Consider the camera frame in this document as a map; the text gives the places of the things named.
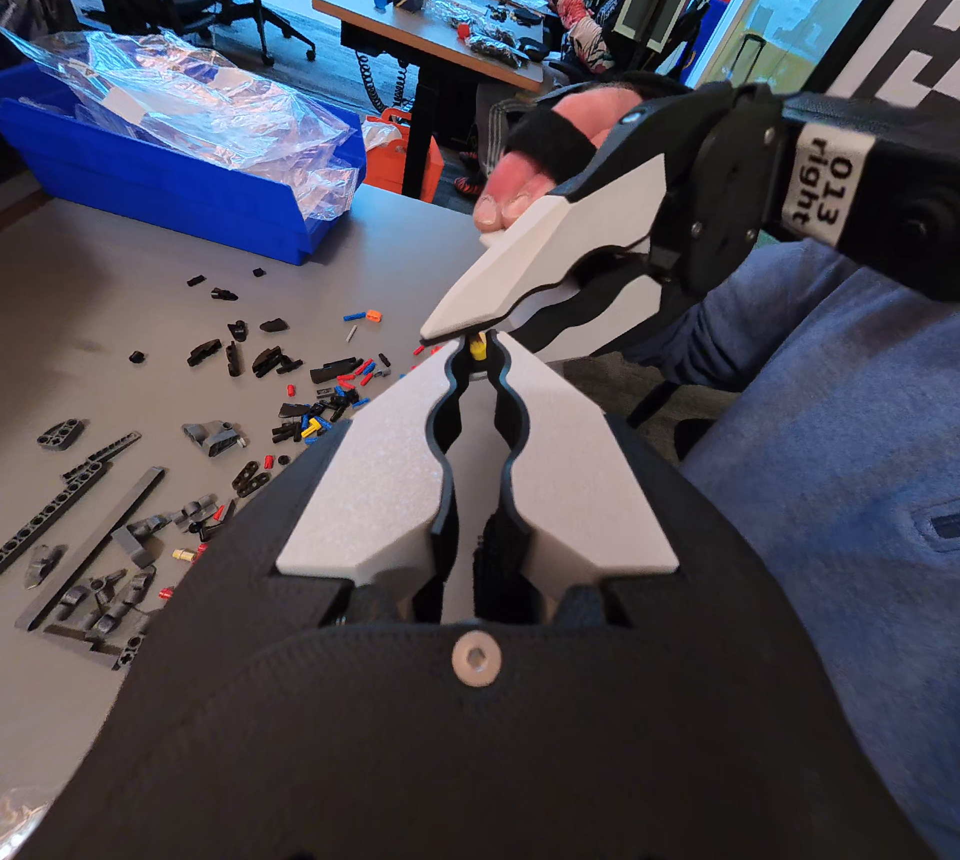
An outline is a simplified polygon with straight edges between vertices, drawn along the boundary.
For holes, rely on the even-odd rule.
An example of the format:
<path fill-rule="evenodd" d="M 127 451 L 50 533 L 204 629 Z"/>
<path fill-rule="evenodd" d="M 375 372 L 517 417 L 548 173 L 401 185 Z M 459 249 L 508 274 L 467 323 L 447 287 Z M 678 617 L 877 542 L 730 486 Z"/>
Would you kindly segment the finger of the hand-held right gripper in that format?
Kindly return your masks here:
<path fill-rule="evenodd" d="M 438 302 L 420 329 L 423 343 L 486 330 L 508 319 L 528 296 L 552 289 L 582 260 L 630 250 L 652 230 L 666 196 L 666 157 L 658 154 L 573 202 L 537 199 Z"/>
<path fill-rule="evenodd" d="M 567 362 L 612 348 L 648 320 L 655 333 L 689 304 L 649 255 L 597 253 L 558 285 L 522 299 L 506 332 L 543 362 Z"/>

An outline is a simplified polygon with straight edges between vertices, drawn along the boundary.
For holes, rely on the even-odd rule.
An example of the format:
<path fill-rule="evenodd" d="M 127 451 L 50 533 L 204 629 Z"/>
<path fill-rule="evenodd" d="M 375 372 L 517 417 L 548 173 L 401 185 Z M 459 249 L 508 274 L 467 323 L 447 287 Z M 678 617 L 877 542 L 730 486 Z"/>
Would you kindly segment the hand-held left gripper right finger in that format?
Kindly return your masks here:
<path fill-rule="evenodd" d="M 606 414 L 507 334 L 493 335 L 494 426 L 509 452 L 493 515 L 493 620 L 679 560 Z"/>

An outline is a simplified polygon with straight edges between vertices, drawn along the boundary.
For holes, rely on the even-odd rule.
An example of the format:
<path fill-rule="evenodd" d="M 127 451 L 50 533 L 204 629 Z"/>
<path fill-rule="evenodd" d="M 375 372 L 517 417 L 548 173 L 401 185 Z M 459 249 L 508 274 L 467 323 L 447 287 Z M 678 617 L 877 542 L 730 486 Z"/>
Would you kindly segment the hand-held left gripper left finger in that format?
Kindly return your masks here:
<path fill-rule="evenodd" d="M 462 341 L 441 346 L 351 421 L 275 566 L 374 585 L 437 623 L 458 553 L 448 451 L 462 432 Z"/>

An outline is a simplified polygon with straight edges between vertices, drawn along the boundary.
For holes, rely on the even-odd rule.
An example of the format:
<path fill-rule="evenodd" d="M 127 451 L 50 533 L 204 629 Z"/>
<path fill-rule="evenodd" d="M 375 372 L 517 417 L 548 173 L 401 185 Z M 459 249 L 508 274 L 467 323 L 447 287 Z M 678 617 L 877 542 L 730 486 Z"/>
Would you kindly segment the pile of lego pieces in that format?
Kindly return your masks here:
<path fill-rule="evenodd" d="M 270 420 L 270 449 L 257 452 L 239 446 L 216 458 L 205 456 L 200 485 L 214 485 L 189 496 L 171 509 L 149 507 L 164 488 L 170 464 L 158 462 L 167 472 L 126 523 L 114 530 L 110 541 L 90 561 L 70 588 L 59 598 L 40 625 L 30 632 L 15 629 L 15 620 L 62 560 L 87 536 L 64 536 L 49 544 L 46 533 L 30 545 L 25 583 L 32 591 L 30 602 L 18 608 L 11 629 L 20 637 L 52 643 L 114 671 L 124 671 L 141 649 L 151 622 L 169 601 L 176 581 L 221 535 L 251 496 L 277 476 L 300 451 L 345 423 L 377 393 L 369 384 L 384 386 L 387 378 L 399 378 L 401 362 L 391 363 L 385 354 L 348 357 L 314 369 L 304 382 L 290 385 L 278 417 Z M 124 483 L 121 494 L 112 497 L 110 510 L 142 476 Z"/>

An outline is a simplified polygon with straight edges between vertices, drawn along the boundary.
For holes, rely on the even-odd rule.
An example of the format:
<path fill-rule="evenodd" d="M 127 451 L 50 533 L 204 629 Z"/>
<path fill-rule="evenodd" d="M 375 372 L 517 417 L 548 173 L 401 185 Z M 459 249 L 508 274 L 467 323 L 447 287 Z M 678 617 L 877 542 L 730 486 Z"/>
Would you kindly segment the person's right forearm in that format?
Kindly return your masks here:
<path fill-rule="evenodd" d="M 817 242 L 765 246 L 678 321 L 621 353 L 669 382 L 739 393 L 857 271 L 853 261 Z"/>

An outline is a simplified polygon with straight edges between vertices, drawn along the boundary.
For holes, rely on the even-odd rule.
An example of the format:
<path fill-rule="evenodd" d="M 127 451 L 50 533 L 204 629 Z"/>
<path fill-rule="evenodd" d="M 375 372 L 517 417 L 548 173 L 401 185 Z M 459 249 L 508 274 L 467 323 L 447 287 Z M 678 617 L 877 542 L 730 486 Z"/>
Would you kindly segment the dark grey angled lego panel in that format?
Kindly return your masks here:
<path fill-rule="evenodd" d="M 249 445 L 246 435 L 229 421 L 186 423 L 181 431 L 208 458 L 216 458 L 234 446 L 246 449 Z"/>

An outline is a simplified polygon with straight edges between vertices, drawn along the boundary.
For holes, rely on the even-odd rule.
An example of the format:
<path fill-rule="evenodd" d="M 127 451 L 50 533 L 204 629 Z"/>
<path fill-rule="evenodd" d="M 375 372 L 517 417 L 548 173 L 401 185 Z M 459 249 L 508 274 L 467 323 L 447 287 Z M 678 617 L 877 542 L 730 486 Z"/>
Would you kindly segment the cluster of black lego panels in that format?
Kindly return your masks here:
<path fill-rule="evenodd" d="M 148 291 L 131 312 L 124 361 L 136 368 L 173 363 L 197 371 L 209 363 L 235 380 L 303 371 L 290 291 L 275 266 L 176 275 Z"/>

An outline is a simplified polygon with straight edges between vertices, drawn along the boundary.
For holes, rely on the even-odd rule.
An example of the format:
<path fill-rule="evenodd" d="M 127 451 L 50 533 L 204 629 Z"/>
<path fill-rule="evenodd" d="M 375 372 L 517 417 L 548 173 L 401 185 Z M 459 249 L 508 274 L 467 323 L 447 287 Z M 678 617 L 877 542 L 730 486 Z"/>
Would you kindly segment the long dark grey lego beam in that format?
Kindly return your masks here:
<path fill-rule="evenodd" d="M 14 621 L 14 628 L 24 632 L 35 630 L 57 604 L 60 597 L 83 572 L 84 567 L 92 561 L 102 550 L 102 547 L 111 540 L 114 530 L 123 526 L 127 519 L 134 514 L 145 498 L 163 479 L 167 470 L 162 466 L 149 468 L 126 492 L 116 505 L 103 518 L 102 522 L 91 532 L 90 536 L 80 542 L 76 549 L 62 560 L 46 581 L 46 585 Z"/>
<path fill-rule="evenodd" d="M 63 483 L 57 494 L 34 514 L 26 524 L 1 545 L 1 573 L 39 540 L 44 533 L 90 492 L 111 468 L 110 461 L 138 442 L 142 434 L 132 431 L 101 450 L 89 455 L 81 464 L 61 476 Z"/>

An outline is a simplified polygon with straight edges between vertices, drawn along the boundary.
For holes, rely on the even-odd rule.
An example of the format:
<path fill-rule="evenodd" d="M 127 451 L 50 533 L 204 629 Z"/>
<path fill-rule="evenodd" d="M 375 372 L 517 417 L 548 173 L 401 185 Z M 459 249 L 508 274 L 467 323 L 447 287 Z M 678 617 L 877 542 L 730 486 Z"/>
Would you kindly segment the person's right hand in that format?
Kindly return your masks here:
<path fill-rule="evenodd" d="M 624 72 L 571 85 L 519 115 L 473 210 L 481 233 L 509 228 L 536 200 L 583 171 L 611 130 L 642 102 L 681 96 L 663 75 Z"/>

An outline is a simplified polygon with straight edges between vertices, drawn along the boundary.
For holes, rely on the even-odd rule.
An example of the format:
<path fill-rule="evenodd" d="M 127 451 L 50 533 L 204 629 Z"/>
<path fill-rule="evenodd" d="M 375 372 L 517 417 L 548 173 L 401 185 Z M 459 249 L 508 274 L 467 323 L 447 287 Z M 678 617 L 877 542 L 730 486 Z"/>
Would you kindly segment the black metal table leg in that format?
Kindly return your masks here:
<path fill-rule="evenodd" d="M 638 430 L 662 411 L 680 388 L 680 385 L 668 381 L 655 386 L 626 417 L 627 425 Z M 715 418 L 687 417 L 674 424 L 672 444 L 678 463 L 686 459 L 715 423 Z"/>

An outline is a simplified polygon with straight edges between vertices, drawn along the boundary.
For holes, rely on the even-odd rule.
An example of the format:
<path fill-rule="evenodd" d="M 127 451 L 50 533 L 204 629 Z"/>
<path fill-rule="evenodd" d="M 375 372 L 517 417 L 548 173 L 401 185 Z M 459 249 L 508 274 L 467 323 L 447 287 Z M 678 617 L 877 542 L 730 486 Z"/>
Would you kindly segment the orange plastic crate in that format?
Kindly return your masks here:
<path fill-rule="evenodd" d="M 409 112 L 387 108 L 378 117 L 366 117 L 362 136 L 366 150 L 365 183 L 395 194 L 402 193 L 410 133 Z M 445 162 L 435 139 L 430 141 L 420 199 L 432 203 Z"/>

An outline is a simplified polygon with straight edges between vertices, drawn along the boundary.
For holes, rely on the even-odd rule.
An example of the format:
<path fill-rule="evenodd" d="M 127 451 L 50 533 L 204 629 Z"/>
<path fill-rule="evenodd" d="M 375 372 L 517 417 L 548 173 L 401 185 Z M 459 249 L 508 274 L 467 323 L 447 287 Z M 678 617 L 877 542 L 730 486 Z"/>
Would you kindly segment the person's torso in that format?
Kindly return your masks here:
<path fill-rule="evenodd" d="M 681 466 L 786 591 L 942 858 L 958 858 L 958 346 L 958 307 L 859 267 Z"/>

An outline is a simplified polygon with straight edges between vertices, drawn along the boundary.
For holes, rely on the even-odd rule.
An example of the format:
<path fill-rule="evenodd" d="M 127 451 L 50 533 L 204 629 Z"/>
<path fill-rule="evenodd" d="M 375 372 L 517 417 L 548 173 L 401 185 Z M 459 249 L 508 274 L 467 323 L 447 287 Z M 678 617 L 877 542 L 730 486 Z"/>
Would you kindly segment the black framed marker sign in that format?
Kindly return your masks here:
<path fill-rule="evenodd" d="M 802 87 L 959 116 L 959 0 L 863 0 Z"/>

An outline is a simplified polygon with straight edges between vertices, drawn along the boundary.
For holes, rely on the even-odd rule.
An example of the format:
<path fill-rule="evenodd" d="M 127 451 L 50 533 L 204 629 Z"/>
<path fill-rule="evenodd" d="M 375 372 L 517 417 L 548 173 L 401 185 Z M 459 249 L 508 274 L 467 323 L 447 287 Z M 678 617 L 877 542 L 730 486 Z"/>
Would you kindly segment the wood top office desk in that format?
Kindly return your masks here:
<path fill-rule="evenodd" d="M 543 84 L 541 63 L 514 70 L 471 52 L 453 28 L 425 13 L 412 13 L 391 4 L 380 11 L 374 0 L 311 2 L 315 11 L 340 22 L 342 46 L 371 56 L 387 53 L 417 68 L 401 189 L 405 196 L 421 196 L 440 101 L 450 84 L 498 82 L 513 91 L 533 93 Z"/>

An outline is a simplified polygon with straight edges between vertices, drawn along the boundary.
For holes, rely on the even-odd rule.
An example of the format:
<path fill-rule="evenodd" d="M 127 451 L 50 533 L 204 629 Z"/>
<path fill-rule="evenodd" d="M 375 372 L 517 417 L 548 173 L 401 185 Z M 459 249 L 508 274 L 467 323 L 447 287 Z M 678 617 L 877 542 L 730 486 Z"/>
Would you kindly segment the blue plastic bin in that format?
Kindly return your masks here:
<path fill-rule="evenodd" d="M 303 219 L 291 189 L 74 118 L 77 99 L 31 62 L 1 74 L 4 140 L 46 194 L 299 266 L 350 209 Z"/>

